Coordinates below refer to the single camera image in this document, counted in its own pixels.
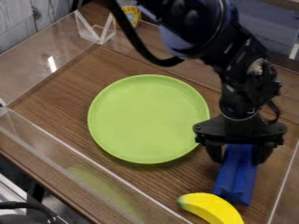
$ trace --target banana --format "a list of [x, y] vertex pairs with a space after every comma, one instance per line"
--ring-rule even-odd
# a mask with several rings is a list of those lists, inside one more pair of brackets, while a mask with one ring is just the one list
[[210, 224], [245, 224], [237, 208], [219, 196], [191, 193], [178, 199], [179, 207], [199, 215]]

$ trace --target lime green plate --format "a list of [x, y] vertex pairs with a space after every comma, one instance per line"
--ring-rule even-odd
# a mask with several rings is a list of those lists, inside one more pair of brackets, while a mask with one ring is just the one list
[[159, 164], [196, 146], [192, 125], [210, 119], [207, 103], [184, 82], [144, 74], [110, 85], [88, 110], [88, 129], [115, 157]]

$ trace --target yellow banana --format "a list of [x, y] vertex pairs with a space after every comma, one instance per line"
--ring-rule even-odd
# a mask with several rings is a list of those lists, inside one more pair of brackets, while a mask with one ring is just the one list
[[179, 207], [199, 215], [210, 224], [245, 224], [237, 208], [219, 196], [191, 193], [178, 199]]

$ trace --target green plate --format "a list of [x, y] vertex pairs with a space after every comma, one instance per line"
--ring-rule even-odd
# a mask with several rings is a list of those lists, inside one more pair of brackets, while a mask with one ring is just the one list
[[210, 119], [207, 103], [184, 82], [144, 74], [119, 80], [94, 100], [88, 129], [115, 157], [159, 164], [196, 146], [192, 125]]

